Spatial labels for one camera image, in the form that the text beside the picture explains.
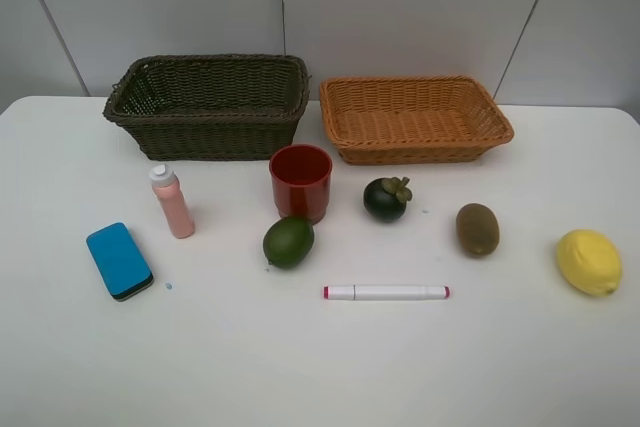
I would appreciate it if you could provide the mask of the green lime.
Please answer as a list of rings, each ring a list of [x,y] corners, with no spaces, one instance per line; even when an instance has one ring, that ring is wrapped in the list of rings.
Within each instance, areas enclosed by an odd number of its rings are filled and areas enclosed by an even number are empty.
[[[280,269],[297,267],[309,254],[315,241],[311,222],[303,217],[284,217],[266,232],[262,248],[268,263]]]

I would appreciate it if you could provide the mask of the dark mangosteen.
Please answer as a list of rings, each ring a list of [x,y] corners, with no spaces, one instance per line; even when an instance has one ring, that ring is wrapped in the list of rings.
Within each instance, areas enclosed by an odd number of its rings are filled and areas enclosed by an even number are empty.
[[[364,189],[363,204],[367,212],[380,222],[394,222],[406,212],[412,200],[408,177],[385,177],[371,181]]]

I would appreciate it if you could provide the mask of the white marker pink caps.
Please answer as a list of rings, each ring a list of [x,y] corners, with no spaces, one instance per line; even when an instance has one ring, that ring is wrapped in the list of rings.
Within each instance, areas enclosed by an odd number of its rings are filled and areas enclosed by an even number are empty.
[[[426,301],[450,296],[448,286],[350,284],[323,288],[325,300],[340,301]]]

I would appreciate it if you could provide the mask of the brown kiwi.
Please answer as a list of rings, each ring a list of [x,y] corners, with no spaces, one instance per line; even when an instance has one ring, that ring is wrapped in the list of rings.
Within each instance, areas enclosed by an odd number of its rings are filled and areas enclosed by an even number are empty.
[[[456,215],[456,236],[462,250],[474,257],[492,254],[500,242],[498,220],[493,211],[483,204],[470,203]]]

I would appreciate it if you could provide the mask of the yellow lemon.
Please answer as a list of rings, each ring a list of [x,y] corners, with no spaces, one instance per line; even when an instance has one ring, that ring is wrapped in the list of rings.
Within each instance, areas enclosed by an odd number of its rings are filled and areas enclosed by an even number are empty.
[[[573,230],[556,244],[557,267],[575,289],[592,297],[614,294],[621,283],[623,265],[615,245],[593,230]]]

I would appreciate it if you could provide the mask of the red plastic cup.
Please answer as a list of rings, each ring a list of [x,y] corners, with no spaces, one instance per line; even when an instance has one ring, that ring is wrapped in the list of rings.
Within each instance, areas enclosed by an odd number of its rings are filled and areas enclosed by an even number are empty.
[[[329,204],[332,168],[329,154],[314,145],[289,145],[274,153],[269,172],[280,217],[319,223]]]

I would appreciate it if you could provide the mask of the orange wicker basket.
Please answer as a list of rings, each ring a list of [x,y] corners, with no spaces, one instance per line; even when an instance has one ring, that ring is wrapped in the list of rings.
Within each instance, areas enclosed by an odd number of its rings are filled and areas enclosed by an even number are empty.
[[[353,165],[471,162],[514,138],[467,76],[332,78],[319,96],[326,136]]]

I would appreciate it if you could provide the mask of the dark brown wicker basket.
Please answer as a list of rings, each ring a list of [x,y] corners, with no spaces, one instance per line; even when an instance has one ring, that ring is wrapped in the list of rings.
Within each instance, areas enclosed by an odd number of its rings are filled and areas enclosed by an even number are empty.
[[[136,60],[104,117],[151,160],[267,160],[292,143],[309,98],[305,62],[271,54]]]

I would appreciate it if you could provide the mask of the pink bottle white cap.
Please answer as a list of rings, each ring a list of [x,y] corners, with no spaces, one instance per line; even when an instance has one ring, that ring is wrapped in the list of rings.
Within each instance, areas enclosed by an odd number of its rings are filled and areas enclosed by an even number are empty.
[[[195,223],[175,172],[167,164],[159,164],[150,170],[149,179],[172,235],[178,239],[193,235]]]

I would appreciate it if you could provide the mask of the blue whiteboard eraser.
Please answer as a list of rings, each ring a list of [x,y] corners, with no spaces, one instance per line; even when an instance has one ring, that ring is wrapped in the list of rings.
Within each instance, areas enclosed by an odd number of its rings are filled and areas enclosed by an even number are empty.
[[[124,223],[93,232],[86,238],[86,244],[114,300],[124,301],[154,282],[148,263]]]

